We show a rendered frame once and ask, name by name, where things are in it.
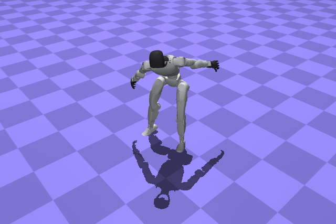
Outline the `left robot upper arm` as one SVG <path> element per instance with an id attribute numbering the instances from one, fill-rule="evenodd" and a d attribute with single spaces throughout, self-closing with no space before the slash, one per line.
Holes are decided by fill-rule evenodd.
<path id="1" fill-rule="evenodd" d="M 197 60 L 195 59 L 188 59 L 185 57 L 177 57 L 173 59 L 174 66 L 177 66 L 177 67 L 184 67 L 184 66 L 189 67 L 190 66 L 191 69 L 197 69 L 195 67 L 196 61 Z"/>

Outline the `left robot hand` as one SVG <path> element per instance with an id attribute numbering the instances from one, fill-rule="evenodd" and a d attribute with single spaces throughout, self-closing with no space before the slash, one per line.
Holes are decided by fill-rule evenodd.
<path id="1" fill-rule="evenodd" d="M 219 69 L 219 63 L 218 63 L 218 60 L 214 60 L 214 61 L 210 61 L 211 62 L 211 65 L 212 66 L 208 66 L 207 68 L 214 68 L 215 69 L 215 71 L 217 72 L 217 69 Z"/>

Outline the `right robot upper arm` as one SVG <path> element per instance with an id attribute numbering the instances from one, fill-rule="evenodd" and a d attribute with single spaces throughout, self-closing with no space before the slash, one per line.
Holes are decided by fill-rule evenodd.
<path id="1" fill-rule="evenodd" d="M 139 69 L 139 74 L 137 77 L 144 78 L 147 71 L 151 71 L 150 62 L 144 61 Z"/>

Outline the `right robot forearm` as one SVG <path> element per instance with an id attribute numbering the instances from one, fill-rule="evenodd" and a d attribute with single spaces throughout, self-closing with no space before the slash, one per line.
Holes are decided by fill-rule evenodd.
<path id="1" fill-rule="evenodd" d="M 131 81 L 133 82 L 133 81 L 136 81 L 136 82 L 138 82 L 139 81 L 139 77 L 137 77 L 138 76 L 138 74 L 139 74 L 139 70 L 135 73 L 135 75 L 131 78 Z"/>

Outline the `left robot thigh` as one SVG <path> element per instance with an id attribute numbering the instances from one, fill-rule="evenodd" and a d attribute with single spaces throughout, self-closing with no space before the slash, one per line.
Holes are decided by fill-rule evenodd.
<path id="1" fill-rule="evenodd" d="M 176 122 L 183 122 L 185 118 L 185 107 L 187 102 L 187 92 L 190 86 L 182 79 L 179 80 L 177 86 L 176 100 L 177 100 L 177 115 Z"/>

